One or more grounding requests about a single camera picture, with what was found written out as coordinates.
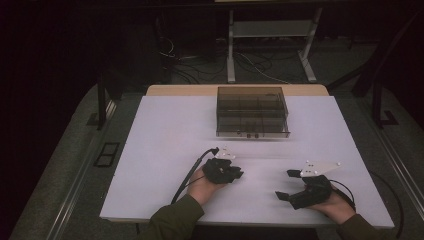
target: sleeve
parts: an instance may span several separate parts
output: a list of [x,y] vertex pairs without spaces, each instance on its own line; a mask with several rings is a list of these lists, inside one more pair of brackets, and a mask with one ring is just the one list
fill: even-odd
[[138,240],[183,240],[193,232],[197,220],[204,214],[199,203],[186,194],[172,205],[160,208]]
[[361,215],[356,214],[340,225],[338,234],[344,240],[394,240],[389,232],[377,230]]

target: white tabletop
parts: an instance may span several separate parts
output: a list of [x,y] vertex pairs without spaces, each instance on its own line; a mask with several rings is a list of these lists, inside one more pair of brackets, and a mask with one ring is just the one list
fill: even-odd
[[[100,213],[111,221],[148,220],[170,204],[194,162],[206,150],[227,147],[244,171],[204,206],[200,224],[318,227],[333,224],[313,210],[294,210],[275,191],[303,191],[289,178],[307,160],[340,162],[325,174],[355,196],[357,211],[379,228],[394,226],[333,97],[287,96],[288,139],[216,137],[216,96],[143,97]],[[205,157],[204,162],[212,155]]]

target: hand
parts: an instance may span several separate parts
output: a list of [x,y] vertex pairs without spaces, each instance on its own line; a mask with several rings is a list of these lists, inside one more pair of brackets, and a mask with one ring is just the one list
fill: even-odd
[[203,166],[197,169],[190,178],[187,193],[192,196],[201,206],[209,201],[212,195],[227,184],[215,184],[210,182],[203,173]]
[[325,202],[312,205],[308,208],[324,213],[339,225],[356,214],[355,210],[334,191]]

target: dark background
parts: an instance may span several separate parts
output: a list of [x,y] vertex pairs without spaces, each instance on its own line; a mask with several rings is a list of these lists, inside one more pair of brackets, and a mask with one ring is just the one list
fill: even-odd
[[[372,2],[379,4],[324,9],[317,37],[361,36],[384,40],[419,9],[416,1],[394,1],[401,2],[396,7]],[[2,1],[0,7],[3,98],[0,238],[6,239],[72,114],[96,84],[100,73],[114,99],[119,99],[126,89],[140,90],[152,83],[166,83],[166,72],[161,65],[172,63],[160,59],[158,37],[166,36],[181,48],[213,55],[215,38],[226,37],[227,14],[211,10],[167,10],[149,14],[131,11],[122,15],[92,10],[87,15],[74,0]],[[269,10],[254,12],[246,10],[237,17],[269,19],[279,15],[278,11],[275,15]],[[297,9],[296,14],[309,12],[309,8]],[[418,24],[424,22],[422,15],[393,51],[380,77],[424,126],[421,78],[424,38]],[[140,77],[150,80],[140,82],[137,80]]]

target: floor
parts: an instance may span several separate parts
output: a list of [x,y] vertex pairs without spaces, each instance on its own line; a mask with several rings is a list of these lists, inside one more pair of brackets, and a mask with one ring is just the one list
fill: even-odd
[[[299,39],[261,39],[235,43],[236,83],[289,82],[309,84],[297,58]],[[267,49],[257,46],[266,45]],[[364,63],[374,45],[354,45],[347,39],[316,41],[310,64],[318,84],[327,85]],[[226,83],[225,42],[217,41],[217,55],[182,54],[174,60],[168,84]],[[399,239],[421,239],[424,188],[423,130],[389,92],[383,94],[383,110],[391,111],[398,125],[376,128],[370,119],[370,96],[356,98],[350,90],[356,79],[330,92],[352,133],[374,184],[395,223]],[[108,120],[98,130],[93,123],[97,112],[97,88],[81,100],[56,151],[37,185],[11,239],[132,239],[136,225],[113,223],[99,218],[104,197],[119,162],[131,123],[143,91],[131,88],[120,101],[108,106]],[[111,167],[95,167],[104,143],[120,143]],[[319,239],[340,239],[334,228],[316,229]]]

